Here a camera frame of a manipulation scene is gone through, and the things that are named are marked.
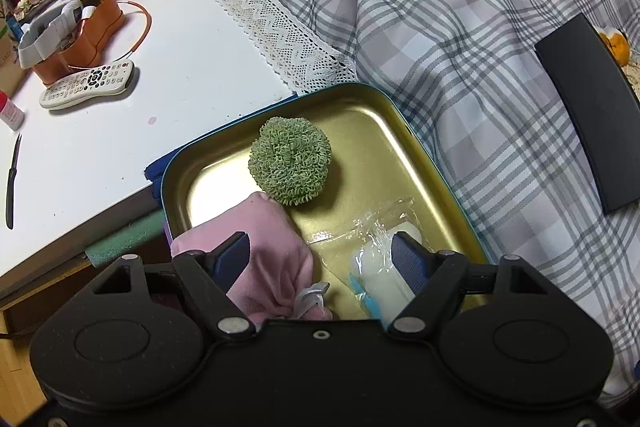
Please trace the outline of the white remote control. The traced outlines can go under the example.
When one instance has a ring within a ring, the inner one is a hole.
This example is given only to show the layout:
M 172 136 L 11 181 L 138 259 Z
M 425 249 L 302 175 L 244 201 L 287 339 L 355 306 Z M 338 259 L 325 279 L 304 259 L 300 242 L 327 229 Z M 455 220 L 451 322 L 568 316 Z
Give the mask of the white remote control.
M 39 104 L 47 110 L 62 110 L 93 98 L 106 98 L 124 93 L 134 75 L 134 62 L 119 62 L 85 69 L 66 76 L 44 90 Z

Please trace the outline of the green foam edge guard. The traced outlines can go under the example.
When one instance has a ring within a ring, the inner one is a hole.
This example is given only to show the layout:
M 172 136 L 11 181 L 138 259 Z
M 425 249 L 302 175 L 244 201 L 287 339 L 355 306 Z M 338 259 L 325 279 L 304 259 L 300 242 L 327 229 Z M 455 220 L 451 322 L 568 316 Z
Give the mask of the green foam edge guard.
M 86 247 L 85 256 L 95 268 L 105 267 L 118 257 L 131 254 L 141 245 L 163 235 L 164 223 L 162 210 L 150 212 Z

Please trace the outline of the green crochet round scrubber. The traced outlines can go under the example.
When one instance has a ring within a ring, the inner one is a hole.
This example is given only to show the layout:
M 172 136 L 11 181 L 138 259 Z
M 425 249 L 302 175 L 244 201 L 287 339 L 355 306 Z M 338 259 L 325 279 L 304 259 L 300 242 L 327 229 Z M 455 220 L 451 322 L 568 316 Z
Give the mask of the green crochet round scrubber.
M 310 202 L 324 189 L 332 162 L 328 137 L 302 117 L 272 117 L 250 148 L 248 171 L 283 206 Z

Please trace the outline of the brown leather organizer tray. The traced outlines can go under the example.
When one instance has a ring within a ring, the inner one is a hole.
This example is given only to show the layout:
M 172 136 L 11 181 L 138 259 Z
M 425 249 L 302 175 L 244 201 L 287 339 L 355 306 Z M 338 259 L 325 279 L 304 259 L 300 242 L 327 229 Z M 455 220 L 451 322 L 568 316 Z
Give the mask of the brown leather organizer tray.
M 32 68 L 46 87 L 83 68 L 98 66 L 111 38 L 125 23 L 117 0 L 81 0 L 81 3 L 94 11 L 72 30 L 75 41 Z

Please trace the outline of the red cap white bottle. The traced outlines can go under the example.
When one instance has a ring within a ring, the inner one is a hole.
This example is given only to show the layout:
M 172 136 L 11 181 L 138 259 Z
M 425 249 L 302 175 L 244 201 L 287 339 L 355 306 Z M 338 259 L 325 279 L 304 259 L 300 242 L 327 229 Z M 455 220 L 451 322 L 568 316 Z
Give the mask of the red cap white bottle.
M 3 91 L 0 91 L 0 120 L 3 124 L 6 124 L 12 131 L 17 131 L 21 128 L 24 119 L 24 112 Z

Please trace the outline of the pink drawstring cloth pouch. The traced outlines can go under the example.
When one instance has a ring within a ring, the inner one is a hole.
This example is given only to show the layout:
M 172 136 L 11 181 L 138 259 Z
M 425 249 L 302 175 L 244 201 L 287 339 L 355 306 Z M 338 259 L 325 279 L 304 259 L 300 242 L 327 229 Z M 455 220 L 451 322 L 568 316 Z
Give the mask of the pink drawstring cloth pouch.
M 278 202 L 255 192 L 238 205 L 177 236 L 171 254 L 212 251 L 235 232 L 250 243 L 247 267 L 228 298 L 256 325 L 295 317 L 295 299 L 311 288 L 314 255 Z

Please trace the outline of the black pen knife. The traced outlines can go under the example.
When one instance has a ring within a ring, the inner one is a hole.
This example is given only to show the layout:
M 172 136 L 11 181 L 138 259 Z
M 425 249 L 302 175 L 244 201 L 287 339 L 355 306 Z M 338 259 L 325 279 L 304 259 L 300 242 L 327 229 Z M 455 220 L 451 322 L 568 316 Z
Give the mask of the black pen knife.
M 6 181 L 6 227 L 12 230 L 14 227 L 14 197 L 15 197 L 15 179 L 17 176 L 17 161 L 20 153 L 22 135 L 19 133 L 16 137 L 13 147 L 12 161 L 8 171 L 8 181 Z

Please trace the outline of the grey plaid bed cover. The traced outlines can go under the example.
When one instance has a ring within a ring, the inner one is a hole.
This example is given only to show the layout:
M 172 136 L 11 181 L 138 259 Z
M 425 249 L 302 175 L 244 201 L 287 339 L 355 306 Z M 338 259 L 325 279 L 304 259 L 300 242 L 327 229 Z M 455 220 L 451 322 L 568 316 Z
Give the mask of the grey plaid bed cover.
M 577 14 L 639 37 L 639 0 L 216 0 L 298 92 L 388 94 L 490 260 L 516 254 L 610 336 L 602 403 L 639 384 L 639 207 L 602 209 L 535 44 Z

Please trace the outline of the beige crochet lace cloth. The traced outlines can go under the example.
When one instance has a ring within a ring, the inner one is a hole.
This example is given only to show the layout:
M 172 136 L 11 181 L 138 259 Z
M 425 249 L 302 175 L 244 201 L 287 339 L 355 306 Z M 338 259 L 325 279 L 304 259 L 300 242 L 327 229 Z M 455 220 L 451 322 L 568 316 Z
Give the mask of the beige crochet lace cloth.
M 629 62 L 622 67 L 627 81 L 634 90 L 634 94 L 640 100 L 640 65 L 637 62 Z

